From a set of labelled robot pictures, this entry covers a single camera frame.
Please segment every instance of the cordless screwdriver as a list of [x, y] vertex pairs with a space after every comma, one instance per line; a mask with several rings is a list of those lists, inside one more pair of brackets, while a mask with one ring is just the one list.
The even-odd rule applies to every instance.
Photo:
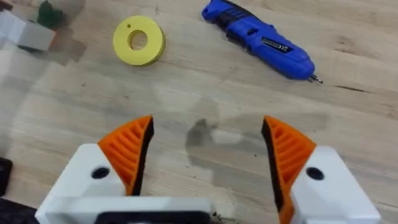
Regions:
[[228, 0], [211, 0], [201, 14], [206, 21], [225, 31], [230, 41], [246, 48], [286, 77], [323, 83], [314, 74], [315, 66], [303, 49], [248, 10]]

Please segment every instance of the green object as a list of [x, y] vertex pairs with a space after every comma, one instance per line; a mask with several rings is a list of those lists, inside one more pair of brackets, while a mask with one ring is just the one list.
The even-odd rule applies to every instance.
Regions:
[[37, 23], [49, 29], [56, 29], [63, 21], [65, 14], [54, 9], [48, 1], [44, 1], [39, 7], [39, 16]]

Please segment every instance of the wood grain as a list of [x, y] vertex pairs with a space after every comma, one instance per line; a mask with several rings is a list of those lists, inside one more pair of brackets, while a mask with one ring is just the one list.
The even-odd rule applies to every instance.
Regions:
[[[207, 24], [207, 0], [56, 0], [68, 14], [54, 47], [0, 43], [0, 156], [14, 161], [6, 198], [37, 207], [80, 144], [153, 114], [145, 195], [207, 196], [239, 223], [277, 223], [265, 114], [335, 147], [378, 207], [398, 223], [398, 2], [235, 0], [303, 47], [324, 85], [287, 80]], [[15, 0], [35, 18], [40, 1]], [[112, 36], [153, 18], [167, 45], [131, 67]]]

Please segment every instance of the orange ridged pad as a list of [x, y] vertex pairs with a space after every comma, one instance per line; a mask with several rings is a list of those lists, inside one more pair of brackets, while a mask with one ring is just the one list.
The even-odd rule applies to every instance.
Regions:
[[121, 126], [98, 142], [126, 186], [126, 195], [140, 194], [147, 148], [153, 135], [153, 118], [145, 116]]
[[289, 224], [294, 207], [290, 190], [316, 144], [289, 125], [264, 117], [261, 133], [266, 140], [275, 204], [280, 224]]

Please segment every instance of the white plastic part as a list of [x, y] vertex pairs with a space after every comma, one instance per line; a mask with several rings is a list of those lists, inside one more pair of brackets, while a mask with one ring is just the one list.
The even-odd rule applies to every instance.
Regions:
[[7, 10], [0, 12], [0, 36], [16, 45], [37, 50], [48, 50], [55, 32], [40, 24], [23, 20]]
[[[109, 168], [93, 179], [99, 167]], [[97, 144], [84, 144], [70, 159], [37, 210], [40, 224], [92, 224], [103, 212], [199, 211], [211, 213], [207, 198], [127, 197], [125, 187]]]
[[[319, 169], [324, 179], [307, 174]], [[291, 224], [377, 224], [381, 217], [337, 152], [317, 146], [290, 192], [295, 214]]]

